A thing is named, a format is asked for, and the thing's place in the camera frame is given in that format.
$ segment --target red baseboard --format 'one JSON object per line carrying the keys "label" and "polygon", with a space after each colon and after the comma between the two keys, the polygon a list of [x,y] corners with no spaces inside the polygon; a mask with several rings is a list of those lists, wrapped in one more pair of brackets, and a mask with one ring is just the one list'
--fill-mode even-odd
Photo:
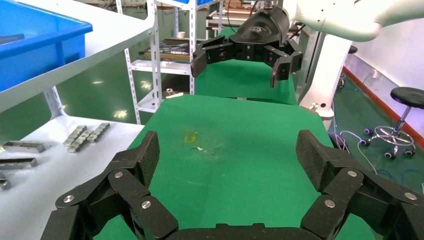
{"label": "red baseboard", "polygon": [[[349,69],[343,67],[343,72],[352,79],[355,84],[375,103],[377,104],[394,122],[399,121],[401,118],[395,111],[393,111],[387,104],[385,104],[380,98],[378,98],[365,84],[363,84]],[[422,137],[417,131],[415,131],[408,123],[405,123],[402,128],[407,134],[409,134],[413,140],[424,148],[424,137]]]}

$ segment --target green floor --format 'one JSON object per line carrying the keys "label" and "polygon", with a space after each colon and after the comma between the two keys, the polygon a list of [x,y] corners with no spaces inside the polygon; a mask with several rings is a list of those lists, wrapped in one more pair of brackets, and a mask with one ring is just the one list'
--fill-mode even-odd
{"label": "green floor", "polygon": [[[142,9],[130,8],[126,11],[126,14],[133,17],[145,17]],[[197,14],[199,19],[203,19],[198,24],[199,38],[204,37],[206,14],[204,11],[199,11]],[[173,17],[172,11],[159,11],[161,39],[173,35],[173,26],[165,24],[172,23]],[[188,14],[185,15],[184,12],[180,12],[180,29],[182,31],[188,30],[188,22]],[[138,51],[148,45],[149,42],[144,41],[132,46],[130,48],[131,58],[135,59]],[[139,99],[152,89],[150,72],[134,72],[134,82]],[[69,115],[135,123],[135,113],[123,52],[59,84],[57,89],[65,112]],[[336,93],[334,105],[338,131],[352,131],[365,138],[365,135],[362,134],[364,128],[394,125],[391,119],[350,80],[343,90]],[[142,123],[147,122],[150,117],[150,114],[142,113]],[[0,143],[23,138],[46,123],[49,118],[50,111],[42,94],[0,113]],[[369,167],[366,160],[356,149],[357,140],[349,135],[343,136],[356,159],[364,166]],[[368,148],[361,146],[361,149],[377,169],[389,171],[399,181],[404,170],[424,169],[424,151],[422,149],[418,149],[417,154],[412,158],[399,154],[395,160],[384,158],[384,152],[388,147],[381,143],[373,143]],[[424,180],[420,173],[409,173],[404,181],[407,187],[419,193],[422,192],[421,183]]]}
{"label": "green floor", "polygon": [[[348,79],[342,90],[337,90],[334,96],[335,118],[337,131],[351,131],[361,138],[368,139],[364,134],[365,128],[374,129],[377,126],[394,126],[395,123],[370,98],[359,89],[351,79]],[[370,171],[372,168],[357,149],[358,139],[348,133],[343,133],[349,150],[355,158]],[[399,149],[394,160],[384,157],[384,153],[392,146],[382,140],[373,140],[370,146],[360,146],[365,156],[377,170],[388,171],[400,183],[402,172],[410,169],[424,170],[424,151],[417,146],[416,155],[405,156],[403,148]],[[404,185],[423,194],[421,183],[424,183],[424,174],[408,172],[404,175]]]}

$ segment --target robotic hand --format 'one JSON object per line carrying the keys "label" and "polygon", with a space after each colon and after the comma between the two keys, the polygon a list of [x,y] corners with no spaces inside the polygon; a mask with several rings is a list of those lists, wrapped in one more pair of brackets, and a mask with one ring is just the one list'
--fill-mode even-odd
{"label": "robotic hand", "polygon": [[191,62],[193,77],[207,64],[230,59],[264,62],[272,67],[270,85],[275,87],[302,65],[301,49],[286,37],[294,20],[315,31],[367,42],[383,27],[424,18],[422,0],[285,0],[282,6],[258,11],[228,39],[218,36],[198,44]]}

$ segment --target stool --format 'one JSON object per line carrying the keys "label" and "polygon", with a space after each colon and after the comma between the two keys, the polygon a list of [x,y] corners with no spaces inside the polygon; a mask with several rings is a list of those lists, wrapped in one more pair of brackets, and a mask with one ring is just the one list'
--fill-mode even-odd
{"label": "stool", "polygon": [[399,146],[406,147],[405,155],[413,156],[416,152],[414,140],[410,135],[402,131],[402,127],[411,108],[424,109],[424,90],[412,87],[396,87],[391,91],[390,96],[397,102],[407,106],[405,112],[403,112],[402,117],[394,127],[378,126],[374,130],[370,128],[365,129],[365,134],[369,136],[374,135],[365,141],[365,145],[369,146],[374,139],[382,139],[394,145],[393,151],[388,151],[384,154],[386,158],[395,159]]}

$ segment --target caster wheel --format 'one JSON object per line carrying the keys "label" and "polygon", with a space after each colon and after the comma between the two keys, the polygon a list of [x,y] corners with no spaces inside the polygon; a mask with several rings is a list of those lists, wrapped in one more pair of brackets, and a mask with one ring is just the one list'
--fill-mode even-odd
{"label": "caster wheel", "polygon": [[405,155],[406,156],[409,156],[409,157],[412,157],[412,156],[415,155],[415,151],[414,150],[410,150],[410,149],[406,149],[405,150]]}
{"label": "caster wheel", "polygon": [[386,152],[384,156],[388,159],[395,159],[396,155],[393,152]]}
{"label": "caster wheel", "polygon": [[364,139],[361,139],[360,141],[359,141],[359,144],[360,145],[364,145],[364,146],[369,146],[370,145],[370,141],[368,141],[368,140],[364,140]]}
{"label": "caster wheel", "polygon": [[371,128],[365,128],[363,132],[368,136],[372,136],[374,134],[374,131]]}

